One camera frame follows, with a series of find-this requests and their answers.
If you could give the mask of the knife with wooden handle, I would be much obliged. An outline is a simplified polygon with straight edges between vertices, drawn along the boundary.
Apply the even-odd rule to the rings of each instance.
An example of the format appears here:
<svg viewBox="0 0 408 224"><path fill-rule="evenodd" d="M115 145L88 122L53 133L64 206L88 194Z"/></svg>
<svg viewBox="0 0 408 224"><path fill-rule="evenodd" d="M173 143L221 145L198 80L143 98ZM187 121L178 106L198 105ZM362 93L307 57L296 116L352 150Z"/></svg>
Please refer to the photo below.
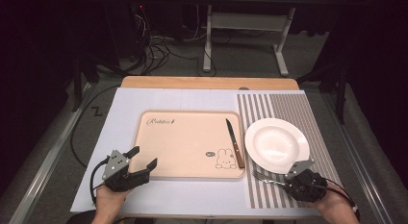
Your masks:
<svg viewBox="0 0 408 224"><path fill-rule="evenodd" d="M239 148L239 146L238 146L238 143L237 143L237 140L236 140L236 136L235 136L235 133L234 133L234 129L233 129L233 127L232 127L232 124L231 124L231 122L229 121L229 119L227 119L227 118L225 118L225 121L226 121L226 125L227 125L227 129L228 129L229 136L230 136L231 141L232 141L232 145L233 145L233 148L234 148L234 152L235 152L235 155L236 155L236 158L237 158L238 166L239 166L239 168L245 168L245 163L244 163L244 160L243 160L243 158L242 158L241 150L240 150L240 148Z"/></svg>

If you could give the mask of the beige tray with rabbit print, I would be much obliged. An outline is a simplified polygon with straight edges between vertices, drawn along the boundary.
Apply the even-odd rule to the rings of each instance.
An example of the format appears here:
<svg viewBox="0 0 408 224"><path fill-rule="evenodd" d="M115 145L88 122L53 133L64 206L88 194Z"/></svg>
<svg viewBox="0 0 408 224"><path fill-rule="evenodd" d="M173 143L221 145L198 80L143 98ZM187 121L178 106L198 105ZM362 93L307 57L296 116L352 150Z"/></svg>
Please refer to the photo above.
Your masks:
<svg viewBox="0 0 408 224"><path fill-rule="evenodd" d="M140 152L129 169L137 171L156 160L151 176L157 180L239 179L245 170L238 165L230 131L243 149L235 112L146 111L134 142Z"/></svg>

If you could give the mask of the white metal desk frame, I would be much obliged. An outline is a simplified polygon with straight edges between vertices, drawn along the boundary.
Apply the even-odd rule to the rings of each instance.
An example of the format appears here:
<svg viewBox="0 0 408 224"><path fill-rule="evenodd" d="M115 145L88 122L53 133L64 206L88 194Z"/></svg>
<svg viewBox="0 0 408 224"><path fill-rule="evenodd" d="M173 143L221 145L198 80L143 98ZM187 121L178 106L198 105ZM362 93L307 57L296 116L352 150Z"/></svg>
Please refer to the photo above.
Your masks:
<svg viewBox="0 0 408 224"><path fill-rule="evenodd" d="M325 2L329 0L288 0L289 2L305 1L306 3L317 1ZM204 74L209 74L216 70L212 60L212 31L213 29L248 30L274 32L280 34L280 39L272 46L274 58L277 62L280 75L287 77L287 69L282 50L291 28L293 17L297 6L289 7L285 14L256 14L243 12L213 12L213 6L208 6L206 42L204 46L203 70Z"/></svg>

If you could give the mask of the black metal stand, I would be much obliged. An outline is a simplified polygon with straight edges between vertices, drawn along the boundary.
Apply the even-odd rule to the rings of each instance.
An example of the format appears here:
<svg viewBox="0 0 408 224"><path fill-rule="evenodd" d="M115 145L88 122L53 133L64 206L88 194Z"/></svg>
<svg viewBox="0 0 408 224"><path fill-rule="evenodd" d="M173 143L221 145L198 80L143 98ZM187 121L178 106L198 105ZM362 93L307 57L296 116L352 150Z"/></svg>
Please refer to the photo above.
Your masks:
<svg viewBox="0 0 408 224"><path fill-rule="evenodd" d="M349 65L349 61L331 62L296 79L296 82L301 85L320 78L320 92L336 91L335 115L342 124L344 124L346 74Z"/></svg>
<svg viewBox="0 0 408 224"><path fill-rule="evenodd" d="M90 53L80 53L73 60L73 88L74 88L74 106L76 112L83 101L82 77L85 77L89 83L98 83L99 75L96 70L96 58Z"/></svg>

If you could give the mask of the person's left hand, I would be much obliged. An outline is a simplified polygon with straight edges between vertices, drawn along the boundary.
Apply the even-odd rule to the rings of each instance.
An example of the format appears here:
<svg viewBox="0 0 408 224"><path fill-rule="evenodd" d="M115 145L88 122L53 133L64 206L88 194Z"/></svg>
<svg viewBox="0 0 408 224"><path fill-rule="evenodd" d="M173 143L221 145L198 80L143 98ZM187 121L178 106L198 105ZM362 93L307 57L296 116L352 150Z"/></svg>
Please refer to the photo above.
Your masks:
<svg viewBox="0 0 408 224"><path fill-rule="evenodd" d="M96 212L93 219L115 220L130 190L114 192L105 185L96 190Z"/></svg>

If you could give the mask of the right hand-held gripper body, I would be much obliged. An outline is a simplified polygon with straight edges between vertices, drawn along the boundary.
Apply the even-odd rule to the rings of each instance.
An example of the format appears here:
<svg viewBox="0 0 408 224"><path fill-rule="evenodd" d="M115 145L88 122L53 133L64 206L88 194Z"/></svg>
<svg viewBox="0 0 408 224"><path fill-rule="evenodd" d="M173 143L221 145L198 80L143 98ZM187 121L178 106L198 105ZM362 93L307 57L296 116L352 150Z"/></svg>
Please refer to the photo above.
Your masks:
<svg viewBox="0 0 408 224"><path fill-rule="evenodd" d="M284 190L294 200L314 203L326 194L326 180L310 169L314 163L314 160L294 162L285 175Z"/></svg>

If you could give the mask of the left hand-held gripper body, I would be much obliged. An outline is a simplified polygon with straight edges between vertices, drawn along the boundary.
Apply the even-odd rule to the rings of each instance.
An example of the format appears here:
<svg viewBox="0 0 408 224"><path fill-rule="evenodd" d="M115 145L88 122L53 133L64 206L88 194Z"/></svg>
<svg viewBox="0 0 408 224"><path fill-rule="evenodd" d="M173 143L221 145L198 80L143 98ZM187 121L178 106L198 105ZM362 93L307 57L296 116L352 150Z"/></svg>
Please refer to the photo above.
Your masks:
<svg viewBox="0 0 408 224"><path fill-rule="evenodd" d="M142 177L142 170L130 172L129 165L131 159L127 159L114 150L108 157L107 166L102 174L102 180L106 187L114 192L122 192L142 186L149 182L149 177Z"/></svg>

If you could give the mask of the person's right hand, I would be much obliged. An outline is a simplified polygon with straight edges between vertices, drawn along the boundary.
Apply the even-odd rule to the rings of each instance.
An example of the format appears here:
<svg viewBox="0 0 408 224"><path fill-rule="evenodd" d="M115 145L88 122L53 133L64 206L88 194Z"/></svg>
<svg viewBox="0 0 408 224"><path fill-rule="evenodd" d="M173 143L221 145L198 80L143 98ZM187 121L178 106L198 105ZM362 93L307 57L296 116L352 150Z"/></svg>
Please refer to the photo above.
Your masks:
<svg viewBox="0 0 408 224"><path fill-rule="evenodd" d="M316 209L329 224L359 224L353 209L344 199L344 192L331 183L328 188L335 189L340 194L329 190L322 199L308 203L308 206Z"/></svg>

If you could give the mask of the white board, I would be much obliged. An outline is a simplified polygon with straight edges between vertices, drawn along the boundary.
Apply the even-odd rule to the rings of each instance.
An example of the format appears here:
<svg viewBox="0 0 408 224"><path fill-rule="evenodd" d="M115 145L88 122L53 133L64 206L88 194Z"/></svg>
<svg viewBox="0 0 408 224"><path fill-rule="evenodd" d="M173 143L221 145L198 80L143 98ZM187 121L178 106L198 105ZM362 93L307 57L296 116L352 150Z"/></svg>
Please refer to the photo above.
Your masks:
<svg viewBox="0 0 408 224"><path fill-rule="evenodd" d="M121 212L125 216L216 218L216 219L303 219L318 212L303 204L299 209L250 209L246 203L247 157L244 131L238 109L240 93L289 93L302 90L164 89L121 87L107 115L89 166L72 204L73 212L93 209L91 185L98 185L102 172L94 167L112 151L127 152L136 145L140 116L146 111L235 112L242 130L242 158L245 172L239 179L174 178L157 180L136 187Z"/></svg>

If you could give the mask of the grey striped placemat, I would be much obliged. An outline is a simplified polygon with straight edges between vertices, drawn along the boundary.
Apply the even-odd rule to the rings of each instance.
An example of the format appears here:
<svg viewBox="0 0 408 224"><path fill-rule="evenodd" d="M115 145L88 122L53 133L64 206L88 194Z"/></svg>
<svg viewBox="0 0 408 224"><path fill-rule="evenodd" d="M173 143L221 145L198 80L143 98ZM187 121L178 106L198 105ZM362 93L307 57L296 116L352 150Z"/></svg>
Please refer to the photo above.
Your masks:
<svg viewBox="0 0 408 224"><path fill-rule="evenodd" d="M310 146L310 157L315 163L310 169L322 177L339 183L340 177L320 133L308 98L303 91L289 93L240 93L237 95L244 136L251 124L264 118L278 118L292 123ZM286 174L272 173L254 162L245 149L247 175L246 203L250 209L299 209L303 204L295 201L281 187L265 184L255 179L253 171L264 173L276 181L284 181Z"/></svg>

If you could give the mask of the white plate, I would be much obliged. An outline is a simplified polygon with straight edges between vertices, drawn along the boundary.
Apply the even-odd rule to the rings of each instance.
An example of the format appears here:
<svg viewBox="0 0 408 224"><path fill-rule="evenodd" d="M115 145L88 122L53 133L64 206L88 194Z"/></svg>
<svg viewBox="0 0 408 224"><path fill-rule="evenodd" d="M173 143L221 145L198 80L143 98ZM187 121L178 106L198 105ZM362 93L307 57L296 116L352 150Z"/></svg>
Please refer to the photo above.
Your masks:
<svg viewBox="0 0 408 224"><path fill-rule="evenodd" d="M310 157L306 136L292 123L278 118L264 118L251 124L244 145L254 162L277 174L289 173L295 162Z"/></svg>

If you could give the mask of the metal fork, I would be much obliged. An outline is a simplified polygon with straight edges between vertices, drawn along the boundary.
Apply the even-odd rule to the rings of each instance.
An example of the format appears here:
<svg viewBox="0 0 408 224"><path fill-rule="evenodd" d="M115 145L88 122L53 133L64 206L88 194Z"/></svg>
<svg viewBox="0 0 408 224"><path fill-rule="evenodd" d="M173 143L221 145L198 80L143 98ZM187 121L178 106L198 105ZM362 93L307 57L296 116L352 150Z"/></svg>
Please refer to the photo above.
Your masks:
<svg viewBox="0 0 408 224"><path fill-rule="evenodd" d="M281 187L285 187L286 184L283 182L278 182L276 180L272 180L270 178L268 178L266 175L258 172L258 171L253 171L252 175L254 176L255 179L262 181L265 184L274 184L274 185L279 185Z"/></svg>

